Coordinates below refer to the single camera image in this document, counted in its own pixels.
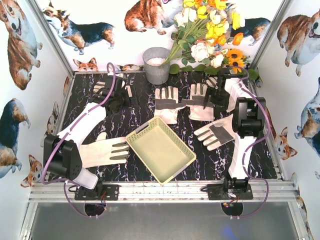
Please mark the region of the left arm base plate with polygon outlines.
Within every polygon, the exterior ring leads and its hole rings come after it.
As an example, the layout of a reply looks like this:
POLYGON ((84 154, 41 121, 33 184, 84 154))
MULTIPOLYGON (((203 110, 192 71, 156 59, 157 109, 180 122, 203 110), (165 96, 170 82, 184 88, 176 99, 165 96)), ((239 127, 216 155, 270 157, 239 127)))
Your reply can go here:
POLYGON ((117 201, 119 196, 118 184, 103 184, 94 189, 88 189, 81 186, 76 190, 74 199, 76 201, 117 201))

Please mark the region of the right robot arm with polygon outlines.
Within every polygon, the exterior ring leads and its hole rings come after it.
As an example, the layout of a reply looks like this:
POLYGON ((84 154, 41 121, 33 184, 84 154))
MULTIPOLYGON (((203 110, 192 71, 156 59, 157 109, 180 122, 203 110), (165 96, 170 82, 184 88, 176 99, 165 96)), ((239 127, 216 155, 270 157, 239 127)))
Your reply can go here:
POLYGON ((235 140, 228 173, 232 179, 244 180, 249 177, 253 145, 265 126, 266 100, 251 93, 238 78, 227 79, 224 90, 233 101, 228 104, 228 108, 234 106, 233 114, 215 120, 207 124, 203 132, 197 130, 195 133, 209 151, 235 140))

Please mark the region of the white grey-palm glove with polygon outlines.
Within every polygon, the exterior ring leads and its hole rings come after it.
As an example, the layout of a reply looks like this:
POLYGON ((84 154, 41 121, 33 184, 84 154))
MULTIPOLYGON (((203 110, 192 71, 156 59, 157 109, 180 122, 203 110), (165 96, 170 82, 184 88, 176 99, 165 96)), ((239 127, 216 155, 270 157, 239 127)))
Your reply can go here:
POLYGON ((197 83, 190 85, 189 99, 182 99, 182 103, 190 109, 189 118, 194 121, 207 121, 214 120, 214 105, 208 103, 204 107, 204 100, 207 93, 208 86, 206 84, 197 83))

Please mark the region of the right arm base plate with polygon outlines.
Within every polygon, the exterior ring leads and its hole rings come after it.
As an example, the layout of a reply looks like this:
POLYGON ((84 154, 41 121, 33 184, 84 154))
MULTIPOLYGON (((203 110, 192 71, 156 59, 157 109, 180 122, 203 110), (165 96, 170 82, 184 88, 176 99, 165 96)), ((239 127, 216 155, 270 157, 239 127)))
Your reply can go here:
POLYGON ((252 200, 253 192, 249 178, 225 178, 221 184, 208 184, 209 200, 252 200))

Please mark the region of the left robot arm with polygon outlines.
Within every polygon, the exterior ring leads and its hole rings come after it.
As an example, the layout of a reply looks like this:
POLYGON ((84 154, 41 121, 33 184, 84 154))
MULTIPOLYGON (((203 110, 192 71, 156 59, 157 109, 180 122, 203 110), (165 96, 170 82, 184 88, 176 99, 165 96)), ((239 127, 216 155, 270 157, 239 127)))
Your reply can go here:
POLYGON ((94 94, 82 113, 64 130, 49 134, 43 142, 43 172, 57 175, 57 181, 70 181, 93 190, 99 178, 88 169, 97 166, 125 164, 130 147, 125 137, 107 138, 101 132, 96 141, 84 144, 85 138, 108 114, 133 106, 133 90, 122 77, 98 82, 94 94))

